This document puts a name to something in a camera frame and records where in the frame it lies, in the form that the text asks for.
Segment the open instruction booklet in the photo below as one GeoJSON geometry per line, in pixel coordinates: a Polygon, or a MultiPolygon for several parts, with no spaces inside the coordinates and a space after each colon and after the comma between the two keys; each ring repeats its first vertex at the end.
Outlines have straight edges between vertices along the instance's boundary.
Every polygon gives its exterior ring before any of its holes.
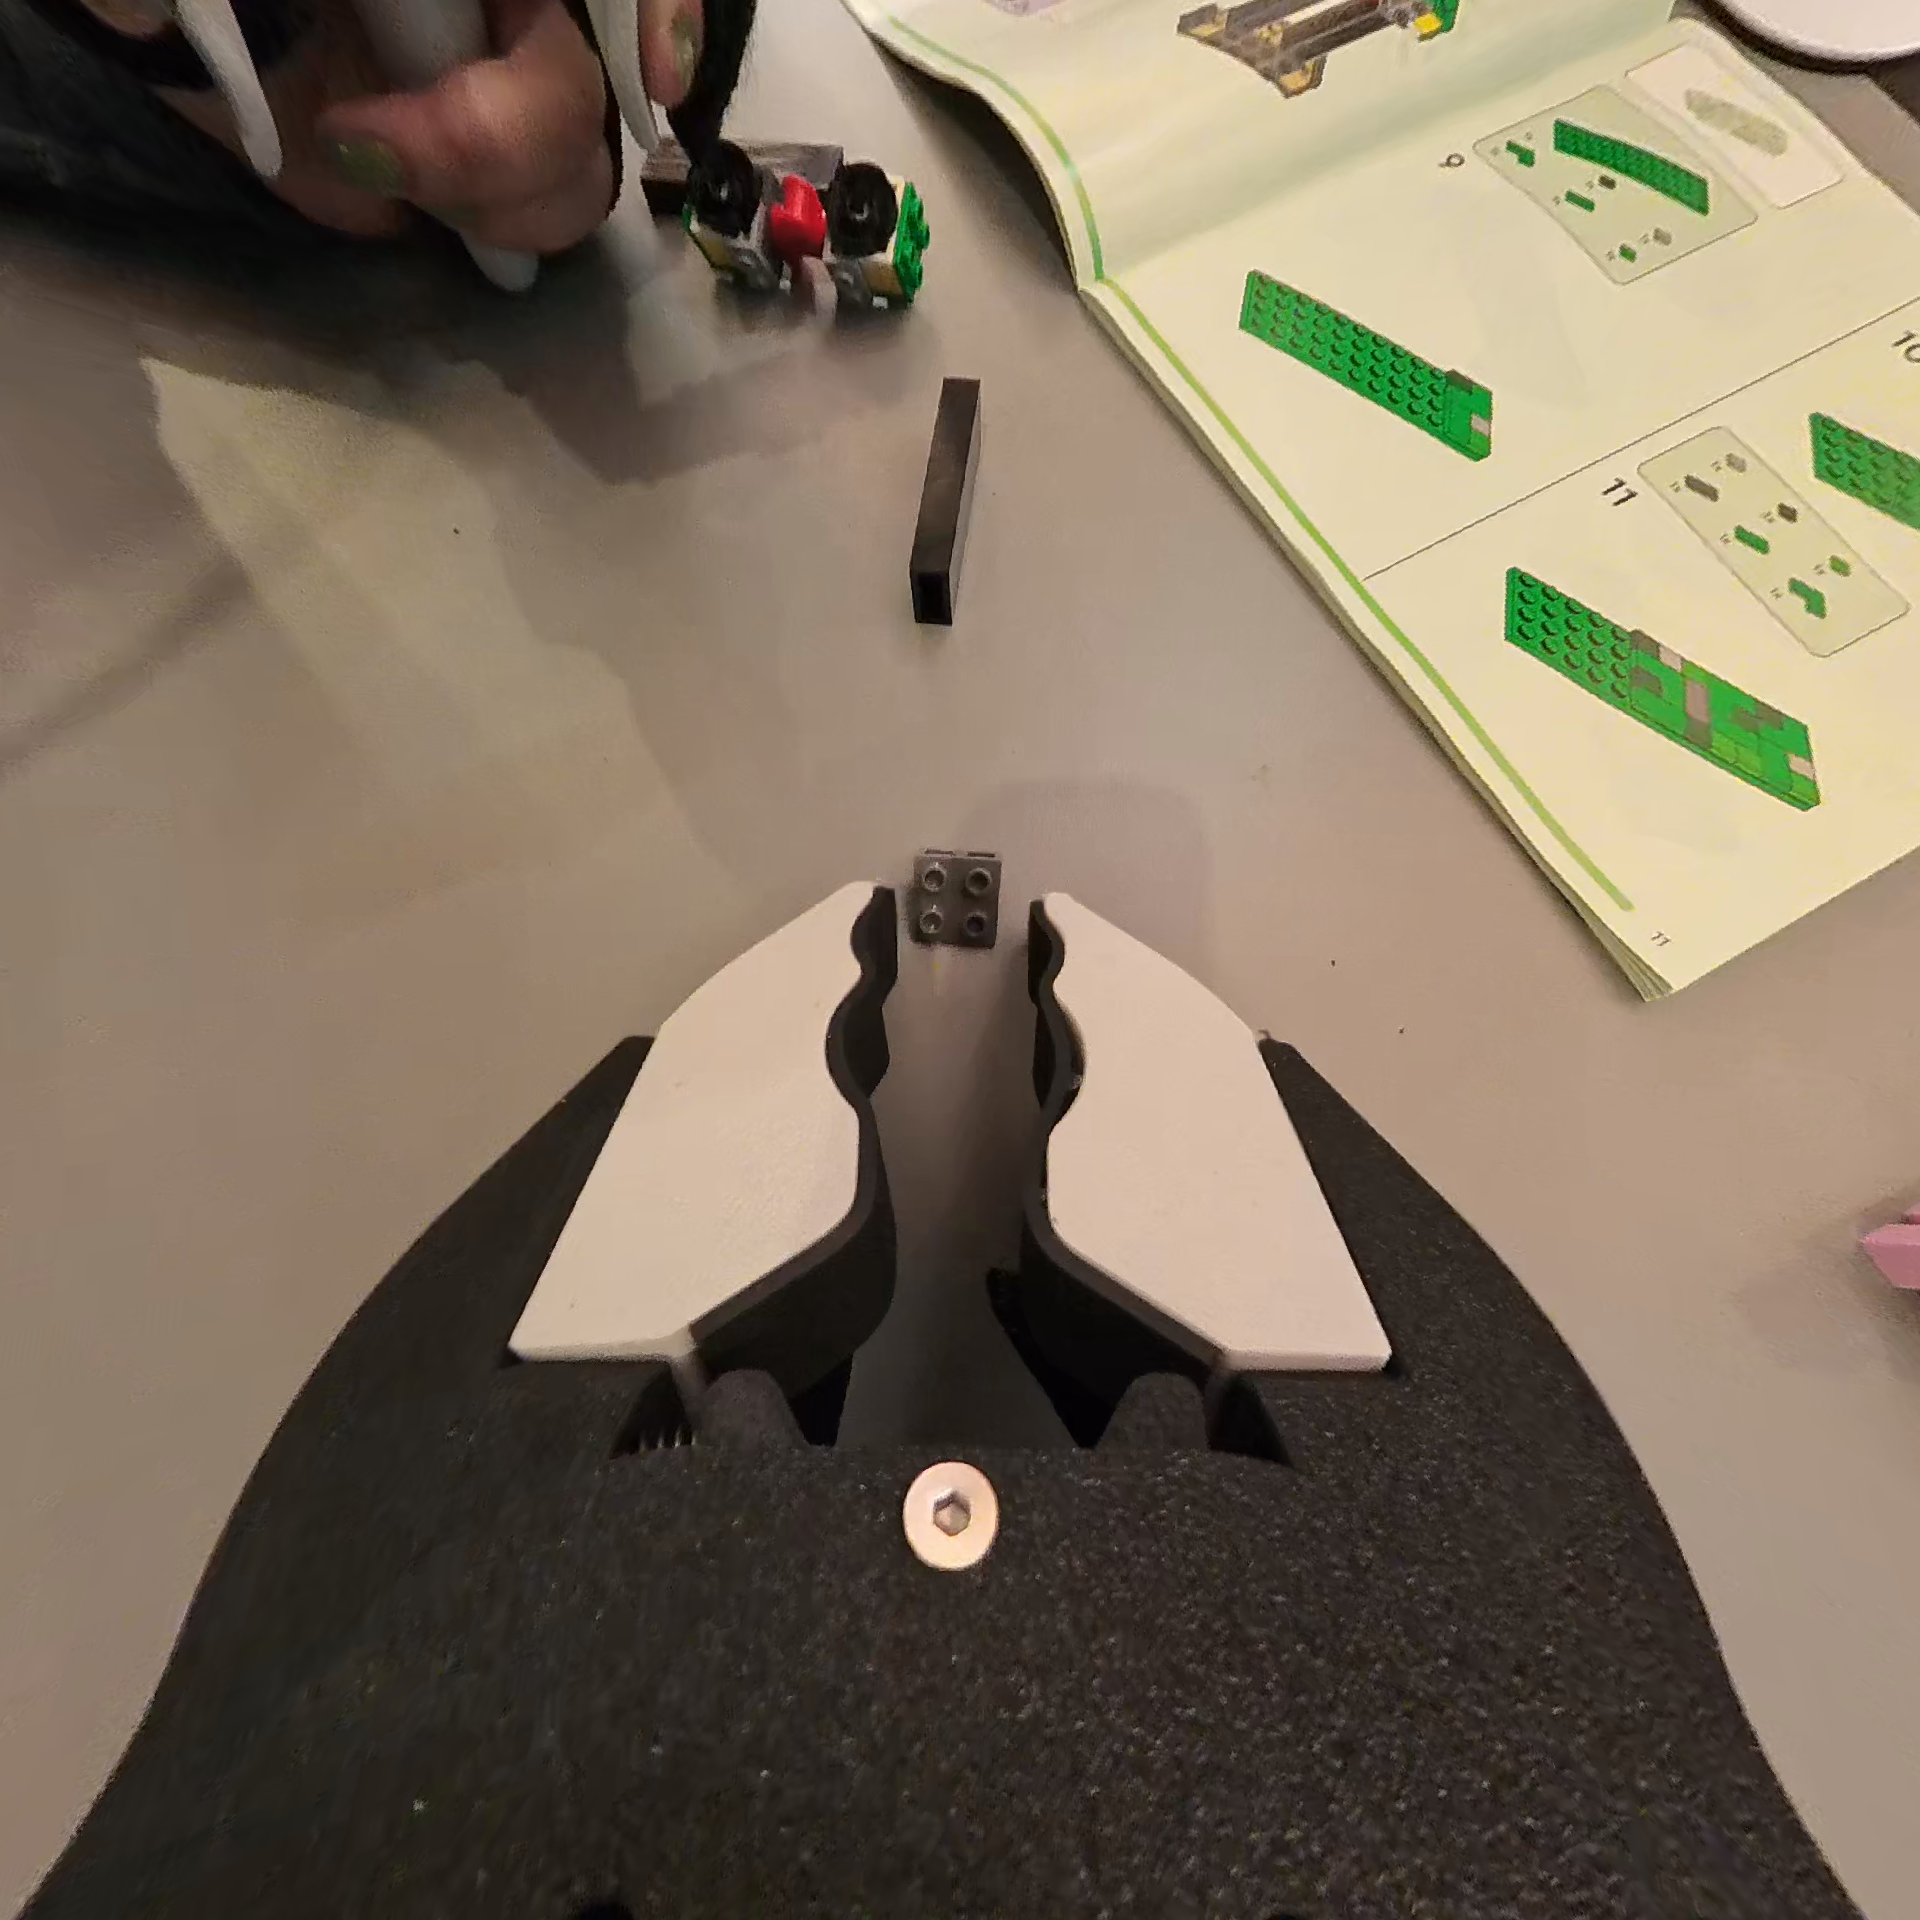
{"type": "Polygon", "coordinates": [[[849,6],[1665,999],[1920,841],[1914,190],[1673,6],[849,6]]]}

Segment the grey desk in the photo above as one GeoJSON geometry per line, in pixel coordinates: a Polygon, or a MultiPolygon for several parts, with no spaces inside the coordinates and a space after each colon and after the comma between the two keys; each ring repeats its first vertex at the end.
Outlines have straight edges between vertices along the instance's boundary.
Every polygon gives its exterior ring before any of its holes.
{"type": "Polygon", "coordinates": [[[1557,1317],[1868,1914],[1914,1914],[1914,867],[1649,1004],[1071,294],[982,100],[763,6],[732,121],[919,182],[901,326],[628,203],[468,250],[3,208],[3,1914],[278,1420],[616,1043],[1002,852],[1311,1064],[1557,1317]],[[982,378],[952,623],[911,545],[982,378]]]}

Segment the long black brick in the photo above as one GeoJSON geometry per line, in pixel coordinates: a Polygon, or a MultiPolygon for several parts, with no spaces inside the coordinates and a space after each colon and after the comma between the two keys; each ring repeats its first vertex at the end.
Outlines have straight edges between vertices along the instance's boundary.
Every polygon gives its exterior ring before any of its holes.
{"type": "Polygon", "coordinates": [[[952,623],[982,465],[982,378],[945,378],[911,545],[914,623],[952,623]]]}
{"type": "MultiPolygon", "coordinates": [[[[774,182],[806,174],[823,196],[831,174],[844,169],[844,143],[831,142],[752,142],[741,151],[774,182]]],[[[656,221],[677,221],[688,185],[684,151],[662,138],[652,154],[643,154],[638,185],[656,221]]]]}

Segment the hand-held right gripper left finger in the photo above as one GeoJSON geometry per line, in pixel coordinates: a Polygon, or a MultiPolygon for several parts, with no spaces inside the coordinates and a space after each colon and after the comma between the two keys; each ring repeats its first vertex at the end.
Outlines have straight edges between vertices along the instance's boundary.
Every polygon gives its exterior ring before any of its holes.
{"type": "Polygon", "coordinates": [[[518,1364],[763,1369],[796,1402],[893,1299],[876,1090],[898,892],[844,885],[656,1033],[512,1331],[518,1364]]]}

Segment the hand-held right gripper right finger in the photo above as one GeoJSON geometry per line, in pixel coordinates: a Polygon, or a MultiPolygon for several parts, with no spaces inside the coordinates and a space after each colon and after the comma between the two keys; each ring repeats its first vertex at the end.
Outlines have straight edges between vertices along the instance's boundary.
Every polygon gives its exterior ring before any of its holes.
{"type": "Polygon", "coordinates": [[[1068,892],[1027,910],[1015,1313],[1065,1375],[1381,1375],[1387,1331],[1260,1037],[1068,892]]]}

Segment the person's left hand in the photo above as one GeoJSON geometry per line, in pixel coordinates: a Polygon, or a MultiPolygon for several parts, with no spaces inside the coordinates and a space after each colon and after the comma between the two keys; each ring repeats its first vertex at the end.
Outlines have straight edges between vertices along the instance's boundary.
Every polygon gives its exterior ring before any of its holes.
{"type": "Polygon", "coordinates": [[[432,217],[518,256],[588,243],[621,196],[613,82],[558,0],[490,6],[492,55],[421,91],[377,91],[351,6],[326,6],[269,88],[278,195],[313,225],[397,236],[432,217]]]}

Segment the person's left forearm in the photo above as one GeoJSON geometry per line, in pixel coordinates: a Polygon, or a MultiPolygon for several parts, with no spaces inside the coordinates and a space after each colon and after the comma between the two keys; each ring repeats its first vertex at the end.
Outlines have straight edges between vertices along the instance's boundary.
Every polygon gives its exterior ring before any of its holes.
{"type": "Polygon", "coordinates": [[[287,236],[295,217],[245,156],[197,130],[150,82],[184,72],[190,49],[125,55],[73,6],[0,10],[0,174],[10,203],[116,225],[192,225],[225,236],[287,236]]]}

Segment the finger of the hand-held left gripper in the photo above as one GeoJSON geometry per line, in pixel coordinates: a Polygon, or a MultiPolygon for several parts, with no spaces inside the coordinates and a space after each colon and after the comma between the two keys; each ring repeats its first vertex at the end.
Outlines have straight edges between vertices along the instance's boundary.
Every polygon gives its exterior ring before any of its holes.
{"type": "Polygon", "coordinates": [[[652,154],[670,126],[688,164],[710,156],[748,61],[758,0],[595,0],[588,25],[638,143],[652,154]]]}

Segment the small grey 2x2 plate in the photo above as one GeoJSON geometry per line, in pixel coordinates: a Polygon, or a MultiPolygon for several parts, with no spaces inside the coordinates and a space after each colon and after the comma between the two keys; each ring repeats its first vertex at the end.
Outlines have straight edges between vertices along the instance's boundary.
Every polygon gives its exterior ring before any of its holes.
{"type": "Polygon", "coordinates": [[[925,949],[995,949],[1002,855],[925,850],[906,897],[906,933],[925,949]]]}

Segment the brick car model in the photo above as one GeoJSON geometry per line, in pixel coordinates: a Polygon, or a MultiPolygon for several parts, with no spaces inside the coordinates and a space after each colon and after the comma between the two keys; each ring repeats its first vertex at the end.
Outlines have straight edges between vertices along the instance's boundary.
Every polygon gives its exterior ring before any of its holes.
{"type": "Polygon", "coordinates": [[[914,308],[932,243],[919,185],[838,151],[806,156],[808,169],[710,143],[684,174],[688,244],[752,294],[799,290],[818,266],[838,313],[914,308]]]}

